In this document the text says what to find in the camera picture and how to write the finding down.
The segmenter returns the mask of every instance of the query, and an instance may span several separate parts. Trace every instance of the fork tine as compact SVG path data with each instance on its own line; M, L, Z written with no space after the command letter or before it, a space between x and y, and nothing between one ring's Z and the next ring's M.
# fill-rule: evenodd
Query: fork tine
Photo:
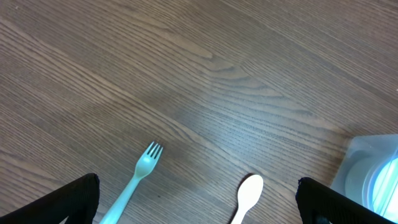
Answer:
M161 148L156 152L155 157L154 157L154 159L155 159L156 161L159 160L162 151L163 151L163 147L161 147Z
M145 152L144 152L144 154L148 154L149 153L149 151L150 151L150 149L152 149L152 145L155 143L155 141L153 141L149 146L148 146L148 148L145 150Z
M154 154L157 152L157 150L160 148L160 144L156 144L156 146L154 146L154 150L150 151L149 156L153 157Z

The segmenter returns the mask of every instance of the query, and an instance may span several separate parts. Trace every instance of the fork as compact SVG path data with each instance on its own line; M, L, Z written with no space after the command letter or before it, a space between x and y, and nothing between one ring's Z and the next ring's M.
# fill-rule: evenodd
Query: fork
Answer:
M140 180L148 176L154 170L157 161L159 161L160 154L163 151L163 147L159 143L156 143L155 146L154 144L155 141L148 146L139 158L132 179L118 199L113 203L112 207L106 212L99 224L116 224Z

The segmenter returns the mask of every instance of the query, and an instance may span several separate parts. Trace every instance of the tabletop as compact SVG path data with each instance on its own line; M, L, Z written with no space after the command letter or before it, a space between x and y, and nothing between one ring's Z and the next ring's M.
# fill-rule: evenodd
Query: tabletop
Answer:
M354 136L396 133L391 0L0 2L0 215L94 172L95 222L148 144L120 223L301 223L301 177L330 185Z

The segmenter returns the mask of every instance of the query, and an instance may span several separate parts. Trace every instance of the spoon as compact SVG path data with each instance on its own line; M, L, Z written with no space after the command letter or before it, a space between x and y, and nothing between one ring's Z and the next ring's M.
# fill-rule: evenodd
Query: spoon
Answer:
M260 175L251 175L239 187L238 211L231 224L241 224L246 212L249 211L260 199L263 180Z

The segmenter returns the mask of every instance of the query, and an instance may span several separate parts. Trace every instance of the wood grain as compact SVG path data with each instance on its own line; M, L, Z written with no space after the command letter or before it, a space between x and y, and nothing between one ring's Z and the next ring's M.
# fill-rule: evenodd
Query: wood grain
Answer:
M5 0L0 215L95 172L98 222L158 139L121 223L228 223L251 172L244 222L300 223L299 178L328 185L353 136L397 132L397 18L388 0Z

